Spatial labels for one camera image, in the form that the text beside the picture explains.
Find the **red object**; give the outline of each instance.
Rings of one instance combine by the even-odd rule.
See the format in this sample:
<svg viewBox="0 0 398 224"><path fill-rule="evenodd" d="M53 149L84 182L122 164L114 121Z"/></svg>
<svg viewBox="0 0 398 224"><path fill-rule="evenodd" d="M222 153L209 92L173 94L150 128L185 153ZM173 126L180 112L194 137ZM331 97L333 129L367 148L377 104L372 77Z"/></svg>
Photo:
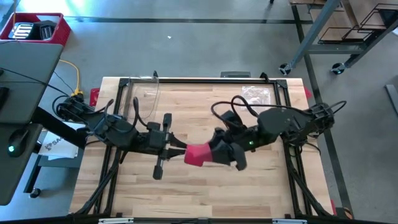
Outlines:
<svg viewBox="0 0 398 224"><path fill-rule="evenodd" d="M58 16L60 18L51 39L49 40L18 40L19 42L27 43L42 43L42 44L62 44L65 46L70 34L70 27L63 18L62 13L31 13L31 12L17 12L15 23L17 22L40 22L37 16ZM0 34L0 40L12 40L8 38L14 23L14 14L10 16L7 24L4 26Z"/></svg>
<svg viewBox="0 0 398 224"><path fill-rule="evenodd" d="M203 166L203 162L213 161L209 144L187 145L184 162L194 166Z"/></svg>
<svg viewBox="0 0 398 224"><path fill-rule="evenodd" d="M98 95L100 93L100 88L92 88L90 91L90 106L97 105Z"/></svg>
<svg viewBox="0 0 398 224"><path fill-rule="evenodd" d="M311 91L308 90L306 87L304 87L304 92L305 92L305 97L307 97L307 99L312 97Z"/></svg>
<svg viewBox="0 0 398 224"><path fill-rule="evenodd" d="M330 203L331 203L331 209L333 209L333 214L337 215L335 202L332 199L330 199Z"/></svg>

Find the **red foam block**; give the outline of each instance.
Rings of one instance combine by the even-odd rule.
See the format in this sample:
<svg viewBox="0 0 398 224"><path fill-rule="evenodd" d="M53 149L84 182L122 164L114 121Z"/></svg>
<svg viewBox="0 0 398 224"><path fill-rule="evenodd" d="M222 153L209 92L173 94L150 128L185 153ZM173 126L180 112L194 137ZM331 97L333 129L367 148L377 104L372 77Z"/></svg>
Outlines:
<svg viewBox="0 0 398 224"><path fill-rule="evenodd" d="M203 166L203 162L213 161L209 144L187 145L184 162L193 166Z"/></svg>

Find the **computer mouse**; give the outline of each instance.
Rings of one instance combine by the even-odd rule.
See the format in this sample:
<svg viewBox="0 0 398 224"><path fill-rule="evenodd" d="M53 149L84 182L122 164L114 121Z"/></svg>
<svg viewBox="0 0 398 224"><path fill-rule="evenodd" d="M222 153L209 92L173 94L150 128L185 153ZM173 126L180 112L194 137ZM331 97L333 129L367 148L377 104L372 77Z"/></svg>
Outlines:
<svg viewBox="0 0 398 224"><path fill-rule="evenodd" d="M22 153L24 153L28 132L29 131L26 129L18 129L10 135L7 148L7 153L9 156L19 157L22 155Z"/></svg>

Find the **caster wheel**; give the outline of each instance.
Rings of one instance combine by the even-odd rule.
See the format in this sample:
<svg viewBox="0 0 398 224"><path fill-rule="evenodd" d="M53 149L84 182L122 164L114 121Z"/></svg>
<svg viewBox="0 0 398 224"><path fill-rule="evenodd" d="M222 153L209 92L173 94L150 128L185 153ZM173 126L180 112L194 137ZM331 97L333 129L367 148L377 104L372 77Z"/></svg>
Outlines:
<svg viewBox="0 0 398 224"><path fill-rule="evenodd" d="M331 72L333 72L335 75L340 75L344 72L345 66L343 63L336 63L331 67Z"/></svg>
<svg viewBox="0 0 398 224"><path fill-rule="evenodd" d="M292 71L292 69L285 63L279 66L279 71L282 75L287 76Z"/></svg>
<svg viewBox="0 0 398 224"><path fill-rule="evenodd" d="M32 193L30 193L29 197L30 198L37 198L40 195L40 193L41 193L40 189L33 188L33 191L32 191Z"/></svg>

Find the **metal rack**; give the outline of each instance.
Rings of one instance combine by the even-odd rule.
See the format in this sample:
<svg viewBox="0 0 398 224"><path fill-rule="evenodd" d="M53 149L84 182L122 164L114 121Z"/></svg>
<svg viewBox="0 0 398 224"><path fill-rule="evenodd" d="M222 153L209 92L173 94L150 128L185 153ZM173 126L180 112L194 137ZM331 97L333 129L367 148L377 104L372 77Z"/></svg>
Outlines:
<svg viewBox="0 0 398 224"><path fill-rule="evenodd" d="M350 54L349 59L344 63L335 63L331 72L339 75L344 72L346 68L352 67L358 62L366 53L368 53L381 39L388 33L393 31L398 26L398 10L392 9L377 9L377 13L383 19L385 29L373 30L363 42L359 43L344 43L344 44L313 44L318 34L325 26L326 22L333 14L333 11L339 6L340 0L327 0L322 7L317 19L314 21L308 34L303 38L300 47L296 51L293 59L284 63L279 67L283 75L288 75L296 64L303 59L306 54ZM298 13L295 14L295 20L300 21Z"/></svg>

